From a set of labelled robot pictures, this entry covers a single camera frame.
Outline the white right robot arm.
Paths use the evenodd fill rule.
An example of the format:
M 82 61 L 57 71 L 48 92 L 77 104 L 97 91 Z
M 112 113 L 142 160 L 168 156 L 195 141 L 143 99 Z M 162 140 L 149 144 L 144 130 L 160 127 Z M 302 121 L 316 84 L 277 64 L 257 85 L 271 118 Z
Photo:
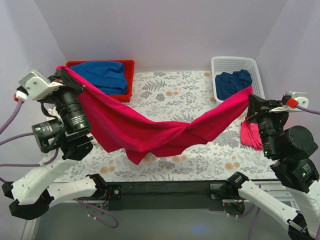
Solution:
M 265 100 L 251 94 L 246 117 L 247 122 L 257 124 L 264 156 L 274 161 L 271 170 L 298 208 L 283 204 L 240 172 L 229 177 L 223 186 L 228 198 L 252 202 L 281 224 L 292 240 L 320 238 L 320 174 L 310 159 L 318 145 L 304 126 L 284 129 L 292 111 L 319 114 L 307 106 L 307 98 L 296 92 L 281 100 Z

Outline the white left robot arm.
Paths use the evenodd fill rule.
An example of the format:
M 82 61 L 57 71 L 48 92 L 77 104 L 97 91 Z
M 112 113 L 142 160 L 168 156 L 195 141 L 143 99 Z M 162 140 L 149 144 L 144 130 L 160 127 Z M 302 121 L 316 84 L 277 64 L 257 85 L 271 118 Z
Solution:
M 12 200 L 12 216 L 33 220 L 51 207 L 70 200 L 90 198 L 101 200 L 107 195 L 107 185 L 99 174 L 82 180 L 56 183 L 56 179 L 84 159 L 93 149 L 91 125 L 78 97 L 85 90 L 64 69 L 50 77 L 31 70 L 19 81 L 18 101 L 31 99 L 56 107 L 57 116 L 32 126 L 32 135 L 44 158 L 31 164 L 30 171 L 16 181 L 5 181 L 3 194 Z

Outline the crimson red t shirt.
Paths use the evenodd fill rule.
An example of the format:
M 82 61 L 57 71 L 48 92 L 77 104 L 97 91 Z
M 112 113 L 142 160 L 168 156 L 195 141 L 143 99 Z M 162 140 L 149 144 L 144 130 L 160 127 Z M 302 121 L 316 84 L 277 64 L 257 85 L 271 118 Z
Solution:
M 136 165 L 148 153 L 158 158 L 176 156 L 191 146 L 212 142 L 245 111 L 253 93 L 253 88 L 247 87 L 191 123 L 152 121 L 104 94 L 70 68 L 59 65 L 56 69 L 65 70 L 85 86 L 78 100 L 97 142 L 108 153 L 125 149 L 128 159 Z

